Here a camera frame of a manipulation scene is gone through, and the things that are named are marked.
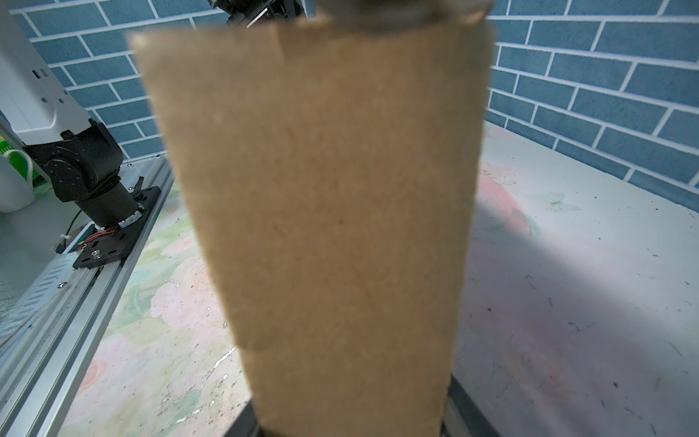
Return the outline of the brown cardboard paper box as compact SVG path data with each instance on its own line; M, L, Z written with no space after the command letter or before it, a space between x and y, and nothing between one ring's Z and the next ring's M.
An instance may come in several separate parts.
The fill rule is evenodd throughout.
M436 436L493 28L127 38L267 436Z

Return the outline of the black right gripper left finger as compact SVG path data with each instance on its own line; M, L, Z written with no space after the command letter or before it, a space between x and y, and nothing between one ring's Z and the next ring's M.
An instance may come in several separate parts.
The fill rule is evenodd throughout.
M224 433L224 437L262 437L262 429L252 402L245 405L240 415Z

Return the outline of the aluminium front rail frame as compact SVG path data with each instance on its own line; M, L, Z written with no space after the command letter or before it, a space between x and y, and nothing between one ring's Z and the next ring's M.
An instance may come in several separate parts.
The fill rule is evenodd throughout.
M32 285L45 294L44 304L2 342L2 435L58 434L172 187L167 157L123 166L125 184L140 178L161 193L125 260L76 269L76 254L62 254Z

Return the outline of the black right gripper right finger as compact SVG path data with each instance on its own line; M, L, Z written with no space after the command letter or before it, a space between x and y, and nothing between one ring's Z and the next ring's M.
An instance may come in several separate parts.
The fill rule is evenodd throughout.
M443 416L443 435L445 437L501 436L454 375L451 375L448 388Z

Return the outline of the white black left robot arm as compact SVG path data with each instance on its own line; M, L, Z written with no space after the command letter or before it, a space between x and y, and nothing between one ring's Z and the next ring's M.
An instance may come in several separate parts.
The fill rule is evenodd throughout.
M251 27L314 9L311 1L5 1L1 117L60 200L102 229L138 226L151 203L120 182L119 168L163 144L127 37Z

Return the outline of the white green mug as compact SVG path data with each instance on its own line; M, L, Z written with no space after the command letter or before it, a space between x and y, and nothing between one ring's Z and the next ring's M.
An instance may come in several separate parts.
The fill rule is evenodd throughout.
M8 157L17 154L27 164L27 174L23 177L11 164ZM23 150L9 149L1 158L1 212L14 213L25 209L35 200L33 185L34 163Z

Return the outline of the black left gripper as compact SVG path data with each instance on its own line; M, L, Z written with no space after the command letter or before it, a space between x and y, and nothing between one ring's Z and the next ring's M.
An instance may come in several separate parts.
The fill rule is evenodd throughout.
M306 16L304 2L295 0L209 0L209 4L229 16L230 27L252 27L260 21Z

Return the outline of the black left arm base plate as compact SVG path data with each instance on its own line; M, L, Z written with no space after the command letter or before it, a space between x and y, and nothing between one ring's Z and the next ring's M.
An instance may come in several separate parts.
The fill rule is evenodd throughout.
M84 249L72 267L74 269L94 269L127 259L145 228L147 219L153 212L160 195L160 187L140 189L135 200L142 207L141 216L125 229L116 226L116 229L108 231L106 235L83 244Z

